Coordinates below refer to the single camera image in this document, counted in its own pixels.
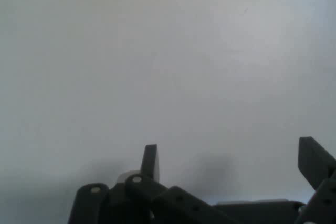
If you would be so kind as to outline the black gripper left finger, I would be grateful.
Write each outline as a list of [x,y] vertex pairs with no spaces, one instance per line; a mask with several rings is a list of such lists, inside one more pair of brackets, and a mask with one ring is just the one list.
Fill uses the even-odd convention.
[[81,187],[68,223],[236,223],[181,188],[159,182],[157,145],[144,149],[140,170],[126,173],[109,188],[102,183]]

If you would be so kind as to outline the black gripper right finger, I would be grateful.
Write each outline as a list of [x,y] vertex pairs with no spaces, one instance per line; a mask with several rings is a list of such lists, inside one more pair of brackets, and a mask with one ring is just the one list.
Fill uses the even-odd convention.
[[335,223],[335,158],[314,138],[300,137],[298,168],[315,192],[295,223]]

